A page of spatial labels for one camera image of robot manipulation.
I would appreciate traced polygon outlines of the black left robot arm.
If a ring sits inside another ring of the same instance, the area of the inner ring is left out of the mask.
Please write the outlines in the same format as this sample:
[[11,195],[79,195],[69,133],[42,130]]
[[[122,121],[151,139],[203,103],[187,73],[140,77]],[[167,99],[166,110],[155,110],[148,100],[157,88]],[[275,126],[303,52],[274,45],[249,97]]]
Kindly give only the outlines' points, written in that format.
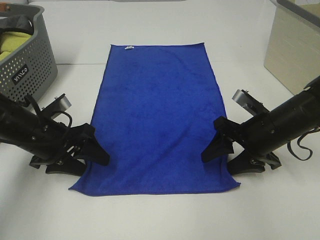
[[107,166],[110,155],[95,137],[95,128],[84,123],[72,126],[66,110],[71,106],[65,94],[40,109],[31,95],[23,102],[0,96],[0,141],[29,153],[29,165],[46,174],[82,176],[87,162]]

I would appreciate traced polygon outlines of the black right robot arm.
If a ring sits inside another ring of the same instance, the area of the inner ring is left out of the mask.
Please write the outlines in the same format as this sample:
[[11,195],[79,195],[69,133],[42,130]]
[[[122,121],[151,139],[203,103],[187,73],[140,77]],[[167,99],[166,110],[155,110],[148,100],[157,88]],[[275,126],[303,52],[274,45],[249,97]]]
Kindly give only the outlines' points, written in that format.
[[311,133],[320,130],[320,79],[308,83],[303,91],[294,95],[275,109],[269,111],[245,90],[237,90],[232,99],[252,114],[252,118],[238,124],[224,116],[214,122],[216,134],[201,153],[201,160],[207,163],[234,152],[237,142],[243,151],[227,163],[231,175],[262,173],[265,165],[271,169],[281,166],[273,153],[283,145],[292,152],[291,141],[298,143]]

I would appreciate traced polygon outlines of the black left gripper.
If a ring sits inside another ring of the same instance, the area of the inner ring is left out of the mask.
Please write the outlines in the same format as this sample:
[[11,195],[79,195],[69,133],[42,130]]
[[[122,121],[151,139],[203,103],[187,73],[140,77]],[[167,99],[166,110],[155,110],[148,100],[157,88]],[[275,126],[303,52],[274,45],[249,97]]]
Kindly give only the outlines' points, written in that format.
[[47,166],[46,174],[82,176],[87,166],[80,159],[102,166],[110,162],[110,155],[95,138],[95,128],[87,123],[67,127],[50,140],[33,143],[30,149],[34,151],[34,156],[29,165],[34,168]]

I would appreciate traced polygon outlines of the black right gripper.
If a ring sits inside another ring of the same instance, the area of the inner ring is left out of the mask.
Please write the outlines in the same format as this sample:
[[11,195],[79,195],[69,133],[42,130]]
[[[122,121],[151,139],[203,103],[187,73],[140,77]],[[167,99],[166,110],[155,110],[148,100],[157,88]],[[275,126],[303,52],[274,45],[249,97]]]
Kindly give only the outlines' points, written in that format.
[[263,173],[265,164],[272,170],[281,166],[279,158],[273,153],[275,125],[268,113],[253,116],[239,124],[220,116],[214,121],[219,137],[214,137],[201,153],[201,160],[207,163],[218,157],[233,153],[233,142],[243,147],[243,151],[227,163],[232,175]]

